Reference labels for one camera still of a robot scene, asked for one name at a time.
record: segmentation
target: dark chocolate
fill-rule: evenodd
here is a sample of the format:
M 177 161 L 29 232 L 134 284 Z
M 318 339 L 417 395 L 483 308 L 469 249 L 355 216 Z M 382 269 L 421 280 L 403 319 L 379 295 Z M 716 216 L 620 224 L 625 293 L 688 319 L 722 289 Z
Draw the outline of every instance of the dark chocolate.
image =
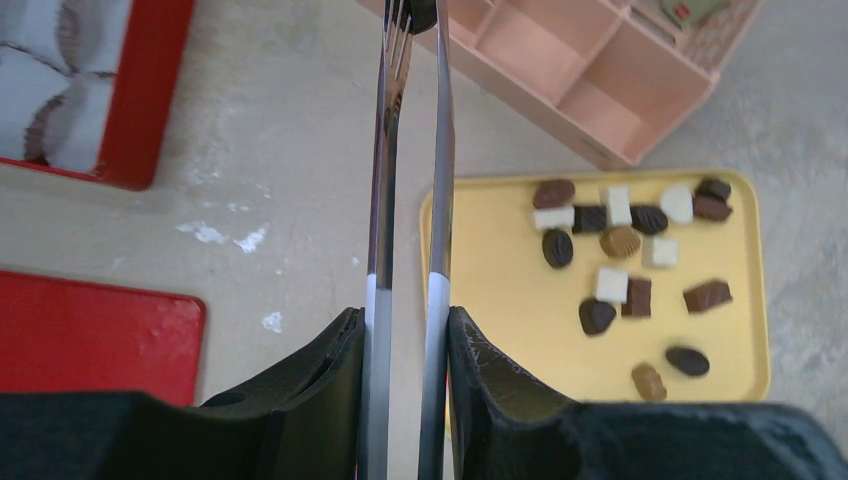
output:
M 616 315 L 615 307 L 594 298 L 583 300 L 578 313 L 583 333 L 590 337 L 606 332 Z
M 707 195 L 695 195 L 692 208 L 696 217 L 711 222 L 723 222 L 733 213 L 733 209 L 726 203 Z
M 627 280 L 627 303 L 621 305 L 622 317 L 651 316 L 651 280 L 630 277 Z
M 665 359 L 690 377 L 700 377 L 710 371 L 707 356 L 691 347 L 671 347 L 665 351 Z
M 538 209 L 558 208 L 574 198 L 574 182 L 566 179 L 542 182 L 533 195 L 533 206 Z
M 640 363 L 630 372 L 630 378 L 639 391 L 639 396 L 645 400 L 658 401 L 668 397 L 668 391 L 662 383 L 662 377 L 657 370 L 648 363 Z
M 683 292 L 683 300 L 689 313 L 705 312 L 721 304 L 733 301 L 730 287 L 724 280 L 710 280 Z
M 542 253 L 548 265 L 558 270 L 571 263 L 574 244 L 571 243 L 571 237 L 562 230 L 548 230 L 542 237 Z
M 645 235 L 656 235 L 668 228 L 668 217 L 662 209 L 653 205 L 634 205 L 630 207 L 633 228 Z
M 730 184 L 717 178 L 705 178 L 698 184 L 695 194 L 706 195 L 726 203 L 730 198 Z
M 574 227 L 571 233 L 600 233 L 607 228 L 607 207 L 604 205 L 576 205 Z

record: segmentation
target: gray floor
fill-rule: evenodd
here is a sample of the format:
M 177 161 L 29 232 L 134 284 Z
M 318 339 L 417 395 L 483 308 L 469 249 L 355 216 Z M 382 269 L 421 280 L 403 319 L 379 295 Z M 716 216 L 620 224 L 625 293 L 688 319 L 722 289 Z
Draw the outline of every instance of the gray floor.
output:
M 846 450 L 848 16 L 845 0 L 802 3 L 767 2 L 715 95 L 642 168 L 729 166 L 754 182 L 770 399 L 812 412 Z M 4 167 L 0 264 L 206 299 L 198 400 L 291 353 L 364 302 L 378 25 L 352 0 L 198 2 L 156 186 L 133 194 Z M 591 170 L 454 78 L 459 175 Z M 416 219 L 435 100 L 435 58 L 416 49 L 399 153 L 391 478 L 411 477 L 417 456 Z

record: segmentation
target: small green item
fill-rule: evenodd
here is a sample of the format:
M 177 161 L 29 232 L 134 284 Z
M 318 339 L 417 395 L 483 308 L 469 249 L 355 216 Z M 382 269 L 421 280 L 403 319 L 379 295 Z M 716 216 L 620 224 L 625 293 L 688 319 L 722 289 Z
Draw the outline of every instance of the small green item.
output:
M 662 0 L 663 11 L 680 28 L 691 27 L 727 5 L 729 0 Z

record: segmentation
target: cupcake liner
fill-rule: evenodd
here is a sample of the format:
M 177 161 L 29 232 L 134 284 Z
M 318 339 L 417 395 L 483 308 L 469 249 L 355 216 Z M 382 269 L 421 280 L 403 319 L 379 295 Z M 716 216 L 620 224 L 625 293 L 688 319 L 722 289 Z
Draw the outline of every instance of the cupcake liner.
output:
M 4 43 L 29 52 L 63 73 L 71 73 L 57 38 L 65 1 L 84 0 L 2 0 L 4 3 Z
M 84 0 L 64 0 L 59 9 L 59 23 L 56 26 L 56 42 L 59 52 L 72 72 L 79 71 L 78 55 L 82 43 L 82 20 L 79 11 L 85 6 Z
M 40 155 L 35 140 L 28 141 L 28 131 L 42 109 L 69 87 L 67 78 L 49 66 L 0 47 L 0 157 L 31 160 Z M 36 134 L 29 132 L 30 137 Z
M 47 123 L 63 103 L 65 103 L 65 92 L 48 100 L 35 113 L 32 123 L 29 124 L 29 127 L 27 127 L 24 133 L 24 159 L 26 161 L 41 161 L 44 165 L 47 165 L 47 160 L 44 158 L 44 136 L 47 130 Z
M 69 63 L 83 72 L 117 72 L 133 0 L 66 0 L 66 5 L 82 26 L 79 50 Z
M 74 79 L 45 130 L 44 155 L 51 167 L 89 173 L 97 166 L 109 107 L 112 82 L 94 75 Z

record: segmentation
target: red tray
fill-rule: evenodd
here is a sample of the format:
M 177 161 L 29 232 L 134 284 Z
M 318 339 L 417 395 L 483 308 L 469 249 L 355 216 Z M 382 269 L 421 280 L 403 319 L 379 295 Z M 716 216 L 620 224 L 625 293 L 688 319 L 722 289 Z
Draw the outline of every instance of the red tray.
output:
M 140 390 L 191 405 L 197 298 L 0 271 L 0 392 Z
M 31 162 L 7 163 L 65 177 L 146 190 L 153 183 L 194 0 L 135 0 L 100 157 L 94 171 L 76 173 Z

